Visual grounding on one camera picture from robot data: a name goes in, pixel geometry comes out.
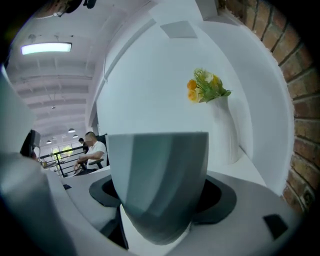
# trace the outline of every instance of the man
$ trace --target man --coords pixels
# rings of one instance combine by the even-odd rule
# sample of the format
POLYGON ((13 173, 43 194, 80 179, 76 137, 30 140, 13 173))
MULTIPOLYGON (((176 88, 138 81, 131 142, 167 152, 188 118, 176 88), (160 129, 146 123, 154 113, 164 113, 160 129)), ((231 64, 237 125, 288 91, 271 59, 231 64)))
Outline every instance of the man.
POLYGON ((82 144, 82 146, 83 146, 83 152, 86 154, 86 153, 88 152, 88 150, 89 150, 87 144, 85 143, 85 141, 84 141, 83 138, 80 138, 80 139, 79 139, 79 142, 82 144))
POLYGON ((92 131, 89 131, 85 134, 84 140, 85 143, 89 146, 89 150, 85 155, 80 156, 79 159, 75 162, 73 166, 73 169, 76 171, 75 175, 80 173, 80 171, 77 172, 77 169, 79 168, 80 163, 84 163, 85 161, 87 161, 87 170, 81 171, 79 175, 89 174, 98 170, 99 167, 97 164, 89 164, 99 159, 103 159, 103 161, 101 162, 102 167, 107 166, 108 155, 105 144, 97 141, 97 137, 92 131))

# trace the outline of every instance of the black chair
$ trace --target black chair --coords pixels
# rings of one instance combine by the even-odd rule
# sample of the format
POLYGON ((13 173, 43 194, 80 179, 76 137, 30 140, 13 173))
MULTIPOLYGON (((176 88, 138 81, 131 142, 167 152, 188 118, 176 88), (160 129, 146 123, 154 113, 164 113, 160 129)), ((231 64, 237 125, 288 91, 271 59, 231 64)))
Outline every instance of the black chair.
MULTIPOLYGON (((108 134, 106 133, 106 134, 104 134, 104 135, 97 136, 96 139, 97 139, 97 141, 102 142, 102 143, 104 144, 104 146, 105 146, 105 151, 106 151, 106 153, 108 154, 107 143, 106 143, 106 136, 107 136, 107 135, 108 135, 108 134)), ((110 165, 110 163, 109 163, 109 157, 107 156, 107 158, 106 158, 106 166, 109 166, 109 165, 110 165)))

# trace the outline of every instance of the ceiling light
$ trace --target ceiling light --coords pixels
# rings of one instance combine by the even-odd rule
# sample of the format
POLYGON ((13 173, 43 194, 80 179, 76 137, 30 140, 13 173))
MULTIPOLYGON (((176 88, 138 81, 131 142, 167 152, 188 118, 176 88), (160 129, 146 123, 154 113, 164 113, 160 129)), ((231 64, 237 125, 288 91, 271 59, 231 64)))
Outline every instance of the ceiling light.
POLYGON ((21 47, 22 55, 43 53, 43 52, 70 52, 70 42, 45 42, 24 45, 21 47))

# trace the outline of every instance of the flower bouquet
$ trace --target flower bouquet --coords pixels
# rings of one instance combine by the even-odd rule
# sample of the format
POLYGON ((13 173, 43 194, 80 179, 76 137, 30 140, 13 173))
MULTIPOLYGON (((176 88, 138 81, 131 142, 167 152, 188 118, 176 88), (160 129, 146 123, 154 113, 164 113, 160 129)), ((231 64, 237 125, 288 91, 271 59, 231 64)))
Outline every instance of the flower bouquet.
POLYGON ((188 84, 188 99, 192 102, 208 103, 219 97, 227 97, 231 94, 230 90, 223 87, 221 79, 202 68, 194 70, 194 79, 191 79, 188 84))

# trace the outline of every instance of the ceiling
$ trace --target ceiling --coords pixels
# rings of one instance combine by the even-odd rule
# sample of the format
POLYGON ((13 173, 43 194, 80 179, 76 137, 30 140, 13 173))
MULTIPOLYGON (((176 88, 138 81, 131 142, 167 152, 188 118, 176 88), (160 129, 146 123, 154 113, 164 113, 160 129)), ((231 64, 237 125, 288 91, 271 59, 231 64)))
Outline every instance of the ceiling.
POLYGON ((148 2, 97 0, 92 9, 82 3, 62 17, 32 18, 20 30, 6 71, 17 94, 36 114, 33 128, 41 134, 42 144, 69 128, 86 131, 85 109, 97 60, 122 23, 148 2), (43 42, 69 42, 72 48, 21 54, 21 46, 43 42))

